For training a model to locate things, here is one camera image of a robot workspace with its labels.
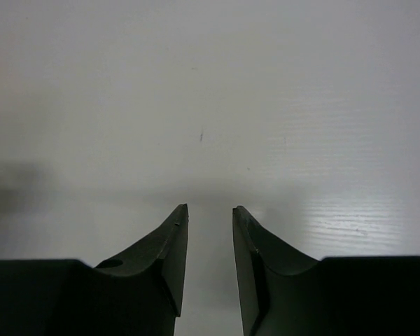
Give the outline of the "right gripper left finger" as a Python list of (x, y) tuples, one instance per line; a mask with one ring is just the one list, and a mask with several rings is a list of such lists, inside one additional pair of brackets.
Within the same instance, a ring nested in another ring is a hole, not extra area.
[(188, 207), (96, 267), (0, 260), (0, 335), (173, 335), (181, 314)]

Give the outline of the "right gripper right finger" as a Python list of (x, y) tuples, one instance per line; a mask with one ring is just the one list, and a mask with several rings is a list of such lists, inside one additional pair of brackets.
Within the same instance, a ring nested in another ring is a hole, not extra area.
[(420, 256), (316, 260), (232, 212), (245, 335), (420, 335)]

